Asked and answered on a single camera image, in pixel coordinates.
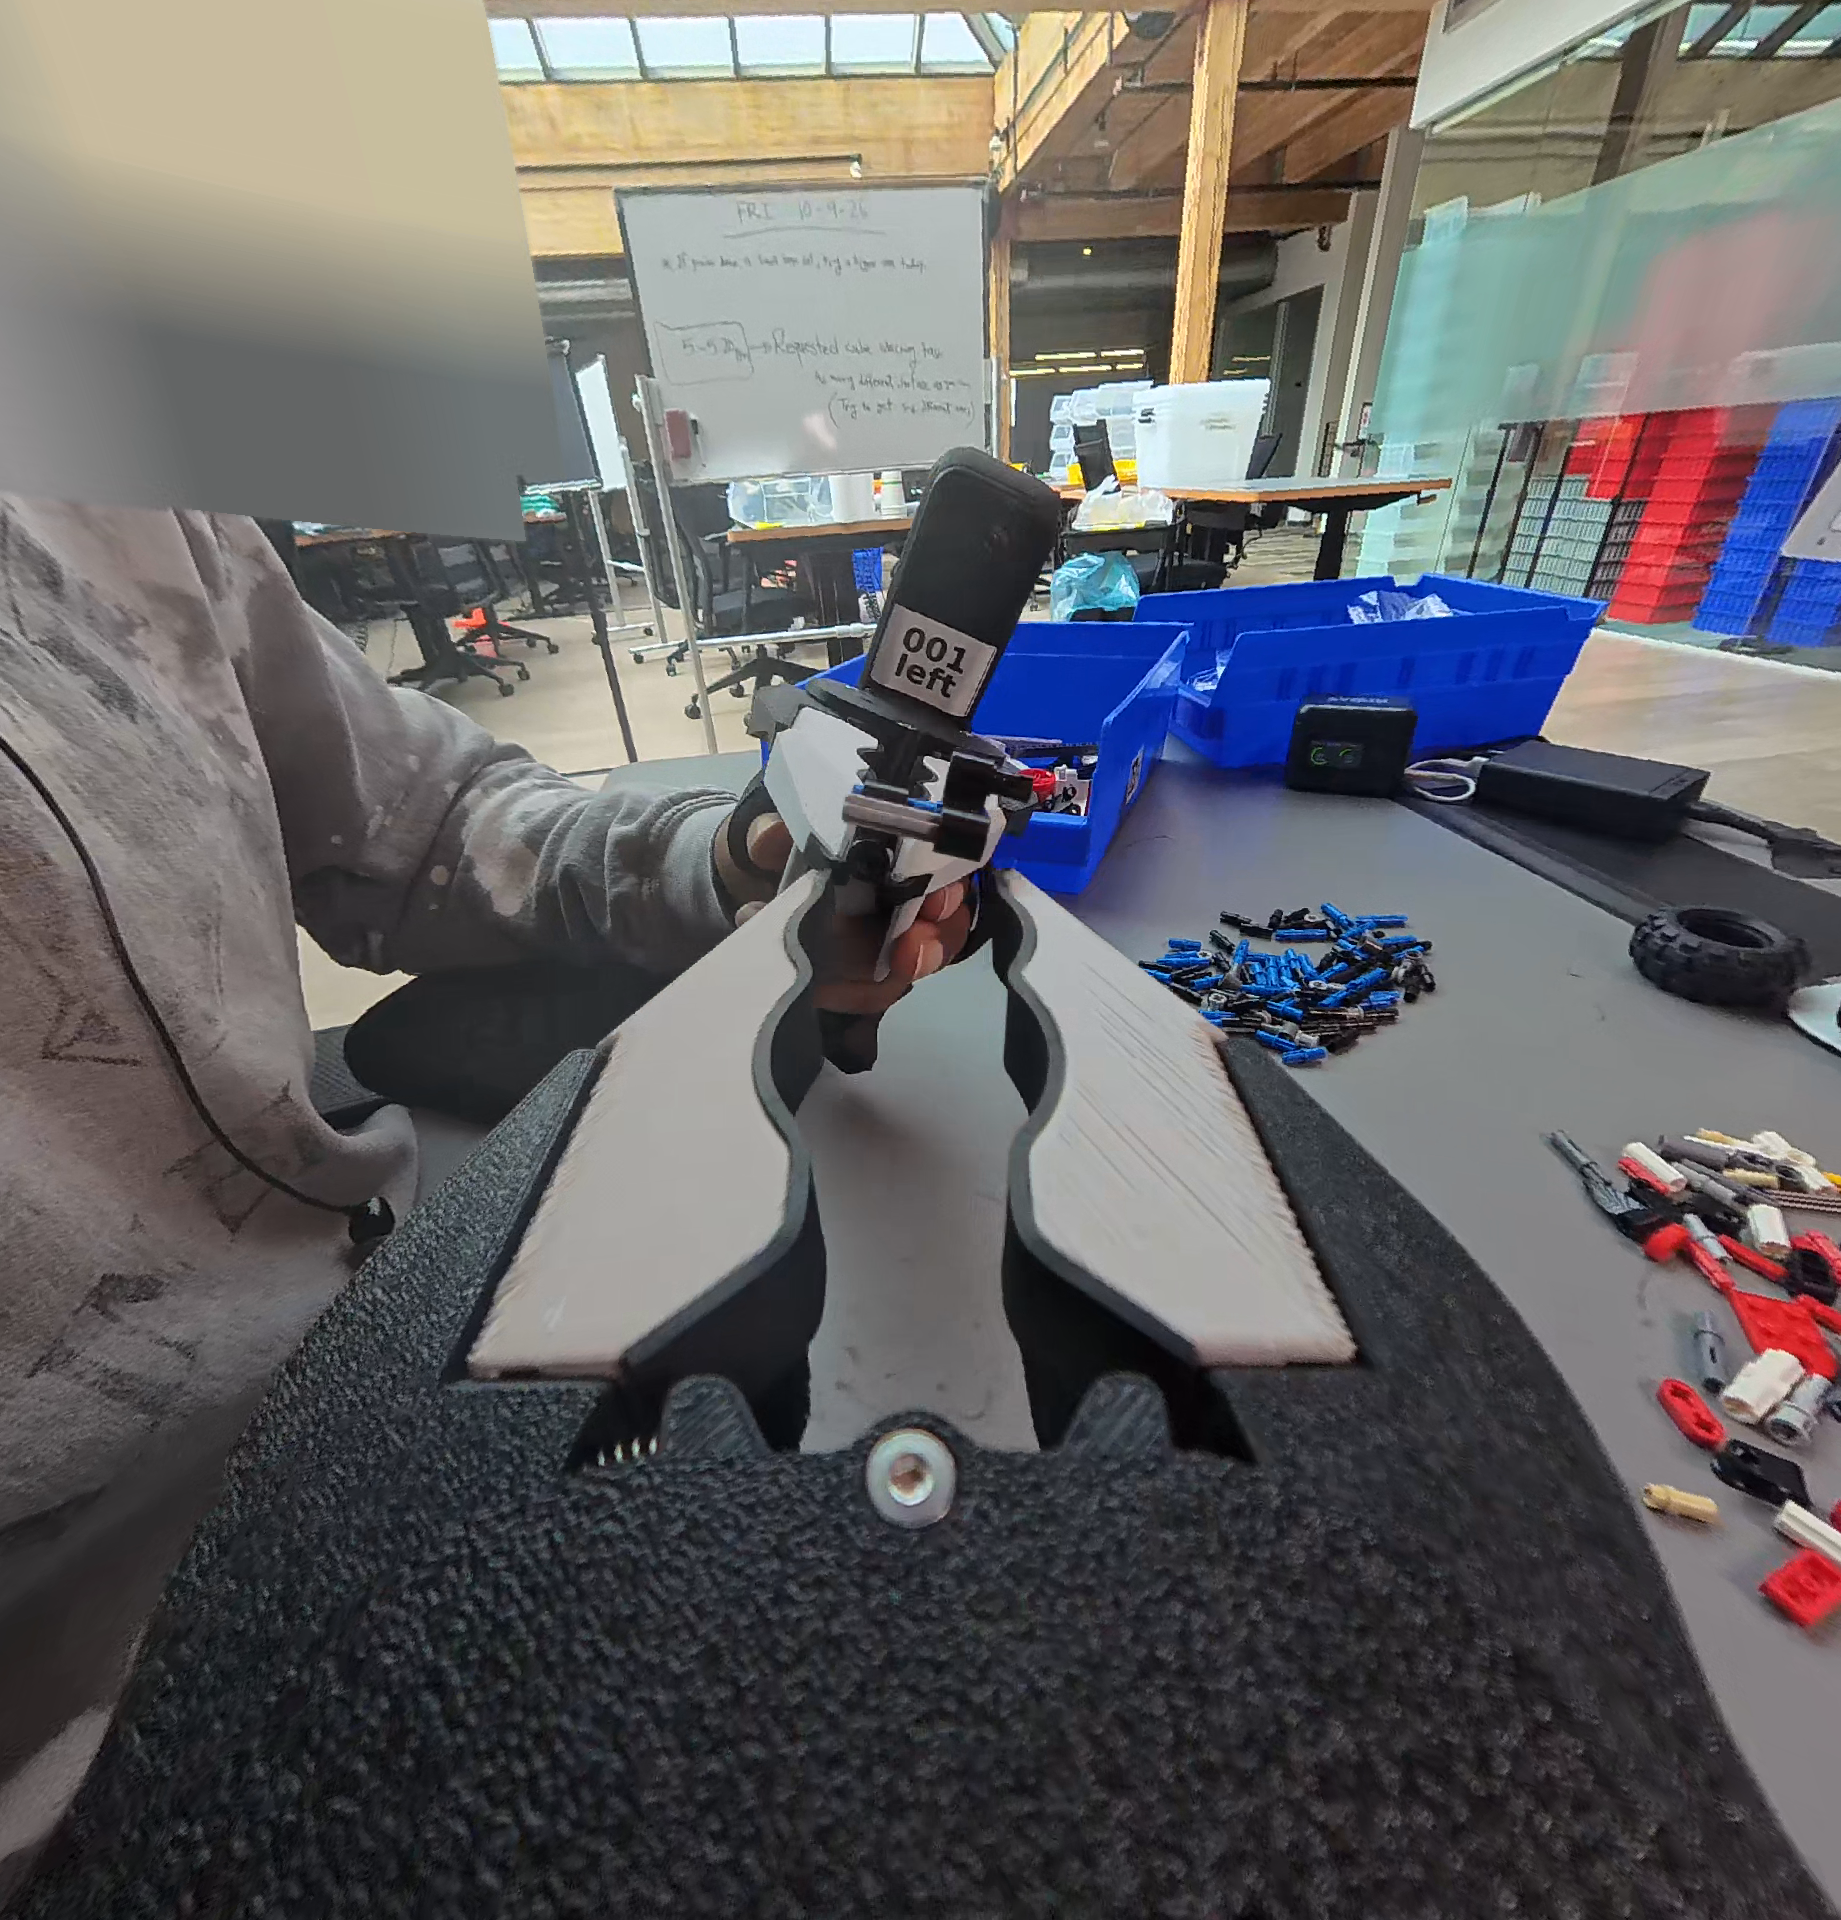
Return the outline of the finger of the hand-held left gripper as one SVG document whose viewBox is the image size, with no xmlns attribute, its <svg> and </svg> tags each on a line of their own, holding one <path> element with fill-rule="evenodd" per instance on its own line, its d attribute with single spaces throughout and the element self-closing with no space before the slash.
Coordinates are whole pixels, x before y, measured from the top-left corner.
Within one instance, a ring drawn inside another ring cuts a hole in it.
<svg viewBox="0 0 1841 1920">
<path fill-rule="evenodd" d="M 811 706 L 777 725 L 764 758 L 768 811 L 789 828 L 781 884 L 830 874 L 852 855 L 853 823 L 845 804 L 863 777 L 863 730 Z"/>
<path fill-rule="evenodd" d="M 876 887 L 876 903 L 886 913 L 886 946 L 896 946 L 915 922 L 926 899 L 980 874 L 997 855 L 1005 827 L 1005 804 L 986 804 L 986 827 L 975 831 L 975 848 L 969 855 L 940 852 L 937 838 L 899 836 L 892 869 Z"/>
</svg>

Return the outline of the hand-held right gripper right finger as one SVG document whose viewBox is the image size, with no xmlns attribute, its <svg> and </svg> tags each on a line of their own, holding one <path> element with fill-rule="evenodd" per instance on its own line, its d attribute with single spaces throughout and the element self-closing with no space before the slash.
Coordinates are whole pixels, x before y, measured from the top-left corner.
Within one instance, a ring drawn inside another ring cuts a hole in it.
<svg viewBox="0 0 1841 1920">
<path fill-rule="evenodd" d="M 1076 1418 L 1135 1374 L 1173 1418 L 1211 1418 L 1215 1374 L 1354 1365 L 1218 1032 L 1024 876 L 992 913 L 1024 1103 L 1003 1310 L 1032 1416 Z"/>
</svg>

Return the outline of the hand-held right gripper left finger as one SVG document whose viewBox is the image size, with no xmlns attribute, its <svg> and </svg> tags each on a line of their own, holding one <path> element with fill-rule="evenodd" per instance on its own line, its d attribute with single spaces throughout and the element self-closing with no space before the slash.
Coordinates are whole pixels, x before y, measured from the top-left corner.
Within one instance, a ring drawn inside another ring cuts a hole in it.
<svg viewBox="0 0 1841 1920">
<path fill-rule="evenodd" d="M 785 1392 L 825 1311 L 797 1111 L 825 1050 L 789 881 L 605 1045 L 467 1351 L 477 1381 L 572 1378 L 660 1402 L 693 1374 Z"/>
</svg>

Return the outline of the black grey toy brick assembly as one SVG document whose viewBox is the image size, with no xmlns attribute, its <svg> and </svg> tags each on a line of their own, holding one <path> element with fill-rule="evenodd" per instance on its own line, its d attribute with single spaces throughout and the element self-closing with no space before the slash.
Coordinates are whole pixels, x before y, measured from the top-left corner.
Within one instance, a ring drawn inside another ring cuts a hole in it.
<svg viewBox="0 0 1841 1920">
<path fill-rule="evenodd" d="M 887 781 L 859 781 L 840 801 L 840 821 L 853 828 L 918 842 L 944 865 L 977 869 L 1003 836 L 1029 827 L 1035 798 L 1029 767 L 1005 754 L 957 751 L 944 762 L 937 798 L 892 798 Z"/>
</svg>

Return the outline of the person's left forearm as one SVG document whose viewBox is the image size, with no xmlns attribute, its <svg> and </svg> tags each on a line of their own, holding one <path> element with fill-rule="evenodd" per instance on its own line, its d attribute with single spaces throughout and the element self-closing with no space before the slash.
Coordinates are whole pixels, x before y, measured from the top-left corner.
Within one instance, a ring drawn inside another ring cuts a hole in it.
<svg viewBox="0 0 1841 1920">
<path fill-rule="evenodd" d="M 300 718 L 262 719 L 292 918 L 336 962 L 674 976 L 736 929 L 714 789 L 583 789 L 326 643 Z"/>
</svg>

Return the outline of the wooden top office desk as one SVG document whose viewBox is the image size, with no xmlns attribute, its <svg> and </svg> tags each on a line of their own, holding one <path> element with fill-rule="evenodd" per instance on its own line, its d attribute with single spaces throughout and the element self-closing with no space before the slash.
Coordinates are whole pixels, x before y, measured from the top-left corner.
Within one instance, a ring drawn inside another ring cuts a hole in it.
<svg viewBox="0 0 1841 1920">
<path fill-rule="evenodd" d="M 1229 491 L 1194 487 L 1166 491 L 1176 503 L 1173 546 L 1191 544 L 1187 529 L 1244 534 L 1246 513 L 1256 509 L 1286 509 L 1314 513 L 1322 521 L 1318 561 L 1313 578 L 1318 582 L 1340 579 L 1343 546 L 1352 513 L 1375 513 L 1408 500 L 1434 500 L 1456 487 L 1453 477 L 1256 477 Z"/>
<path fill-rule="evenodd" d="M 722 544 L 755 578 L 773 578 L 780 567 L 789 567 L 794 596 L 814 609 L 811 628 L 852 628 L 859 613 L 853 555 L 899 552 L 910 526 L 910 513 L 797 526 L 732 526 Z"/>
</svg>

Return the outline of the person's left hand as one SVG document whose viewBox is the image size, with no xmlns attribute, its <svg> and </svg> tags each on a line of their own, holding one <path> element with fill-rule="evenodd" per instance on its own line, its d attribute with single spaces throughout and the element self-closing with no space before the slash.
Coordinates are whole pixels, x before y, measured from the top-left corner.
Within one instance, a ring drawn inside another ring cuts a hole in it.
<svg viewBox="0 0 1841 1920">
<path fill-rule="evenodd" d="M 732 811 L 714 838 L 717 887 L 745 926 L 777 899 L 794 842 L 773 811 Z M 832 918 L 804 931 L 814 962 L 814 1008 L 840 1023 L 876 1027 L 899 997 L 959 960 L 975 910 L 965 881 L 918 901 L 912 922 L 887 936 L 886 918 Z"/>
</svg>

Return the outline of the black office chair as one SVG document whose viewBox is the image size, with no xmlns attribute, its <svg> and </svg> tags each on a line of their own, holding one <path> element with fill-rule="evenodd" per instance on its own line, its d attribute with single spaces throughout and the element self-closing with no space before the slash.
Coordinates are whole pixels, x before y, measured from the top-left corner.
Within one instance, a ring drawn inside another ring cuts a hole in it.
<svg viewBox="0 0 1841 1920">
<path fill-rule="evenodd" d="M 700 643 L 737 634 L 764 637 L 764 643 L 726 648 L 732 669 L 707 682 L 707 692 L 745 698 L 773 682 L 807 680 L 814 667 L 802 663 L 781 637 L 811 628 L 814 601 L 802 591 L 790 561 L 768 575 L 732 550 L 736 518 L 726 491 L 714 483 L 675 487 L 671 500 L 674 544 L 668 539 L 650 464 L 636 464 L 636 495 L 648 518 L 650 557 L 644 557 L 644 572 L 658 598 L 674 611 L 686 609 Z"/>
<path fill-rule="evenodd" d="M 487 682 L 510 698 L 530 680 L 530 663 L 509 643 L 558 659 L 553 637 L 502 616 L 506 579 L 488 544 L 397 534 L 388 555 L 419 648 L 412 667 L 391 674 L 391 685 L 438 694 Z"/>
</svg>

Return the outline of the pile of blue black pins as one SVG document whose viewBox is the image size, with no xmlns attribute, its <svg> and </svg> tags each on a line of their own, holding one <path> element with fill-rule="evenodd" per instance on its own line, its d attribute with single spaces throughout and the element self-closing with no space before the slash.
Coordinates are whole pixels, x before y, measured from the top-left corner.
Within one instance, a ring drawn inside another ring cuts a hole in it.
<svg viewBox="0 0 1841 1920">
<path fill-rule="evenodd" d="M 1437 940 L 1405 913 L 1336 901 L 1225 907 L 1201 936 L 1173 936 L 1138 971 L 1218 1041 L 1256 1045 L 1286 1068 L 1318 1068 L 1394 1028 L 1440 990 Z"/>
</svg>

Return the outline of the white easel board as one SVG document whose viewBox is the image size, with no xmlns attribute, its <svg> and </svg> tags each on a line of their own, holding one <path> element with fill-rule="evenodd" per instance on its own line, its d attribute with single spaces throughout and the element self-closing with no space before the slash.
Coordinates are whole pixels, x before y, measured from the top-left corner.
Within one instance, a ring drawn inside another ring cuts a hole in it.
<svg viewBox="0 0 1841 1920">
<path fill-rule="evenodd" d="M 580 367 L 572 373 L 572 386 L 577 386 L 583 419 L 589 427 L 599 477 L 605 483 L 600 494 L 611 503 L 613 500 L 620 503 L 620 510 L 625 513 L 629 529 L 636 536 L 636 557 L 611 561 L 611 575 L 625 567 L 625 575 L 640 579 L 640 588 L 644 598 L 648 634 L 658 646 L 668 646 L 668 616 L 664 616 L 660 591 L 650 575 L 655 546 L 648 536 L 648 521 L 644 521 L 644 509 L 641 509 L 640 487 L 636 487 L 636 469 L 633 469 L 625 441 L 620 434 L 608 360 L 595 354 L 586 367 Z"/>
</svg>

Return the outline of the black battery charger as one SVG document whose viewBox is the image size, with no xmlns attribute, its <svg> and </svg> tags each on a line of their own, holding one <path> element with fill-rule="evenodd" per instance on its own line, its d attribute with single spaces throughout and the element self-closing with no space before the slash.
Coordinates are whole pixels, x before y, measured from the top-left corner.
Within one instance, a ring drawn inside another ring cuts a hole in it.
<svg viewBox="0 0 1841 1920">
<path fill-rule="evenodd" d="M 1283 786 L 1343 798 L 1399 798 L 1417 710 L 1399 698 L 1318 698 L 1293 714 Z"/>
</svg>

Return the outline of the wooden pillar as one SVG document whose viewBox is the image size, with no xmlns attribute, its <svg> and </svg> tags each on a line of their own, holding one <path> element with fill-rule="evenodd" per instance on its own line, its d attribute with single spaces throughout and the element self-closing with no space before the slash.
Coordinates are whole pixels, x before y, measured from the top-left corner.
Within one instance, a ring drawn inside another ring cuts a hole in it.
<svg viewBox="0 0 1841 1920">
<path fill-rule="evenodd" d="M 1206 383 L 1211 367 L 1246 25 L 1246 3 L 1206 3 L 1195 25 L 1176 262 L 1173 386 Z"/>
</svg>

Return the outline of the black power adapter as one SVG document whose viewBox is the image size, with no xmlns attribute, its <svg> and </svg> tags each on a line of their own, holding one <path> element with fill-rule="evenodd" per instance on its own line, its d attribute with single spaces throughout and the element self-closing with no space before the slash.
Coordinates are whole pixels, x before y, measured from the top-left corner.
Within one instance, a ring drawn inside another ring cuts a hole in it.
<svg viewBox="0 0 1841 1920">
<path fill-rule="evenodd" d="M 1483 758 L 1473 804 L 1619 842 L 1666 842 L 1703 801 L 1711 771 L 1546 740 Z"/>
</svg>

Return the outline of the person's grey hoodie torso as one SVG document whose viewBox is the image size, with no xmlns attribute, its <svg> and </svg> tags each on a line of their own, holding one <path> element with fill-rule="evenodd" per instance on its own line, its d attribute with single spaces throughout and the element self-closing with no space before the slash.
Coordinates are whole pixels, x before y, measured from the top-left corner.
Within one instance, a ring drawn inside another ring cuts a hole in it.
<svg viewBox="0 0 1841 1920">
<path fill-rule="evenodd" d="M 312 1111 L 262 706 L 362 669 L 247 521 L 0 495 L 0 1894 L 409 1133 Z"/>
</svg>

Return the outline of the pile of assorted toy bricks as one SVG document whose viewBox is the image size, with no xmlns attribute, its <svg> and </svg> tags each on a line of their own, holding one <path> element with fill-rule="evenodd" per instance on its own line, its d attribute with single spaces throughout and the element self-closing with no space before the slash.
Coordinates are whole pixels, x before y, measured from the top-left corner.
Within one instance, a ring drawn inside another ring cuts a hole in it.
<svg viewBox="0 0 1841 1920">
<path fill-rule="evenodd" d="M 1629 1141 L 1612 1164 L 1565 1133 L 1548 1150 L 1591 1211 L 1652 1267 L 1706 1288 L 1685 1359 L 1653 1407 L 1712 1481 L 1757 1507 L 1778 1554 L 1757 1595 L 1806 1636 L 1841 1625 L 1841 1500 L 1810 1489 L 1803 1456 L 1841 1432 L 1841 1177 L 1778 1134 Z"/>
</svg>

